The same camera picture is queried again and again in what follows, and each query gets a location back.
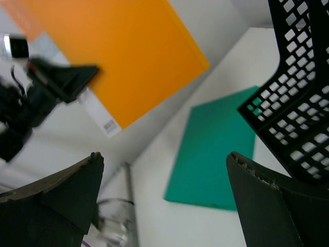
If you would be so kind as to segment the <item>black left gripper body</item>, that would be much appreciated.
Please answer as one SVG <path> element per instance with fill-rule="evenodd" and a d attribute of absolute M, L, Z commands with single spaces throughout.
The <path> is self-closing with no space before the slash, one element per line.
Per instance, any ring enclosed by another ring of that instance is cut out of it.
<path fill-rule="evenodd" d="M 10 162 L 60 100 L 61 85 L 34 79 L 27 91 L 1 78 L 1 159 Z"/>

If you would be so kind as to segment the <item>orange folder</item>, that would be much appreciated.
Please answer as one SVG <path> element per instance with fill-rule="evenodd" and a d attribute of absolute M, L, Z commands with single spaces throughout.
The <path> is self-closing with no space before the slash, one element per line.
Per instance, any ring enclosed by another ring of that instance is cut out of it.
<path fill-rule="evenodd" d="M 1 9 L 38 53 L 99 66 L 79 100 L 108 137 L 209 68 L 168 1 L 1 1 Z"/>

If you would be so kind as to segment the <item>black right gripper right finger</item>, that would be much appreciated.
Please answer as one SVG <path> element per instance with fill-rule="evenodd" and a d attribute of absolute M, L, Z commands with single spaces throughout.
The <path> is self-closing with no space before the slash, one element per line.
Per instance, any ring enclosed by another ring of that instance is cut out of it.
<path fill-rule="evenodd" d="M 226 167 L 247 246 L 328 246 L 328 190 L 237 152 Z"/>

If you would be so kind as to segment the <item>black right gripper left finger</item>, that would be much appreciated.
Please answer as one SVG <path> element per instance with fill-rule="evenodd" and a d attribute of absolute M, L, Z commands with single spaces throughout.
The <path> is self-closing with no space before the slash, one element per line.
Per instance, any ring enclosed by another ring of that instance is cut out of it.
<path fill-rule="evenodd" d="M 98 215 L 104 158 L 80 162 L 1 193 L 1 246 L 80 246 Z"/>

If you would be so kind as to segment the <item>green folder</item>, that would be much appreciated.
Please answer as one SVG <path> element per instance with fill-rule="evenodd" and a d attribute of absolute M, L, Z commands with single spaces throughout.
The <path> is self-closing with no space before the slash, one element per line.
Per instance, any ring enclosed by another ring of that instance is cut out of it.
<path fill-rule="evenodd" d="M 174 203 L 236 210 L 226 158 L 253 157 L 255 133 L 238 107 L 257 86 L 194 106 L 189 114 L 163 198 Z"/>

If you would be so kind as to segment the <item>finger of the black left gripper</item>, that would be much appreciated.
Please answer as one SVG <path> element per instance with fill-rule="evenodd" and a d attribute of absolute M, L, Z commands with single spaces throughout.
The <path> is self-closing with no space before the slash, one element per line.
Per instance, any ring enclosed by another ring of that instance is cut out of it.
<path fill-rule="evenodd" d="M 63 65 L 43 58 L 30 58 L 27 62 L 32 87 L 47 98 L 64 103 L 75 101 L 99 70 L 94 64 Z"/>

